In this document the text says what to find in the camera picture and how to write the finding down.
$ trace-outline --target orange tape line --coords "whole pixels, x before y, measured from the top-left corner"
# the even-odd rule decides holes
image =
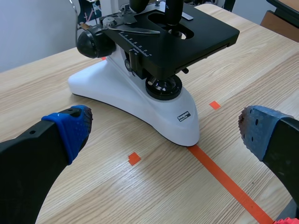
[[[220,104],[218,104],[216,101],[213,101],[209,104],[211,107],[213,107],[214,110],[217,110],[220,108]]]
[[[131,155],[129,155],[129,163],[132,166],[138,163],[140,160],[141,158],[139,157],[139,155],[137,155],[137,153],[132,153]]]
[[[272,224],[268,216],[201,148],[197,145],[187,148],[202,165],[229,191],[229,193],[255,218],[260,224]]]

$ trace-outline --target coarse focus knob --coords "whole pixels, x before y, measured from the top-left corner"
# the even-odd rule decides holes
[[[101,29],[100,25],[81,33],[77,42],[78,51],[86,57],[100,58],[111,55],[116,45]]]

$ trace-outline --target blue gripper pad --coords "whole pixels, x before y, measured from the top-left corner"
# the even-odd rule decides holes
[[[78,117],[73,117],[70,114],[59,112],[42,117],[42,120],[49,120],[56,123],[68,155],[69,165],[77,157],[82,144],[89,136],[93,119],[89,107],[77,105],[71,108],[81,109],[81,114]]]
[[[285,117],[292,117],[264,106],[248,106],[239,116],[239,129],[246,147],[260,160],[267,147],[276,123]]]

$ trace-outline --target wood grain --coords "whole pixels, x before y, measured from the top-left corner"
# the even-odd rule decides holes
[[[237,120],[255,104],[299,119],[298,44],[216,6],[198,9],[241,31],[237,44],[179,74],[199,112],[199,146],[275,219],[290,195],[243,145]],[[87,145],[54,183],[37,223],[256,223],[186,148],[123,111],[71,94],[67,78],[96,62],[71,49],[0,74],[1,141],[71,105],[94,115]],[[133,152],[141,157],[135,166]]]

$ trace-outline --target microscope stage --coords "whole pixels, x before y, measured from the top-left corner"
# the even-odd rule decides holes
[[[157,30],[159,35],[109,29],[104,32],[126,53],[134,50],[134,60],[158,79],[166,79],[236,42],[240,33],[237,29],[187,4],[184,4],[183,11],[193,20],[182,18],[175,29],[186,39],[171,34],[171,27],[164,22],[164,14],[157,10],[136,15],[137,22],[127,26]]]

